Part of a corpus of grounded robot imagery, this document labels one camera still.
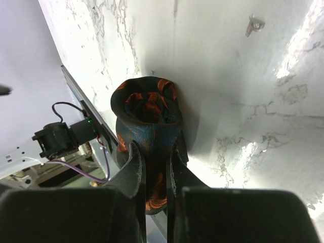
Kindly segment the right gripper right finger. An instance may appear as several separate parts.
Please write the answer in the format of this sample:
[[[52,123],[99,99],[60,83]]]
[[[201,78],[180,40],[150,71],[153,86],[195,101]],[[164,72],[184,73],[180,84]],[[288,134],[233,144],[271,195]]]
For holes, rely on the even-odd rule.
[[[168,242],[321,242],[301,193],[306,157],[268,158],[251,188],[211,188],[181,160],[166,161]]]

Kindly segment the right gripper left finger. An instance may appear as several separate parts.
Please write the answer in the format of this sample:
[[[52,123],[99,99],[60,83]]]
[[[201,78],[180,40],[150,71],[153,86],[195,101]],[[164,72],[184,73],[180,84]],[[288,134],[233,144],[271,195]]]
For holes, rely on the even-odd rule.
[[[1,242],[146,242],[145,160],[139,145],[105,185],[1,191]]]

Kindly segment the black orange floral tie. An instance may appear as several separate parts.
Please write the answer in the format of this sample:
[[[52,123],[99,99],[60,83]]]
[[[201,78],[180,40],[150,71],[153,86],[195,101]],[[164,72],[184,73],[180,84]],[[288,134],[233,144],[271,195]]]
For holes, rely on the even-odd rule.
[[[155,215],[167,206],[166,161],[172,148],[184,164],[189,161],[175,85],[154,76],[128,79],[113,92],[111,109],[117,117],[118,166],[127,162],[135,141],[146,164],[145,211]]]

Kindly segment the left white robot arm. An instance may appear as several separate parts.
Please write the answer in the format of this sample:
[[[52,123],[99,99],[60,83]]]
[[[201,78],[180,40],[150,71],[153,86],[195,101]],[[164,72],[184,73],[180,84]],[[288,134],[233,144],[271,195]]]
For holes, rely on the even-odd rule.
[[[1,178],[78,152],[81,145],[96,137],[97,132],[88,119],[71,126],[59,122],[47,124],[27,142],[16,144],[12,150],[1,154]]]

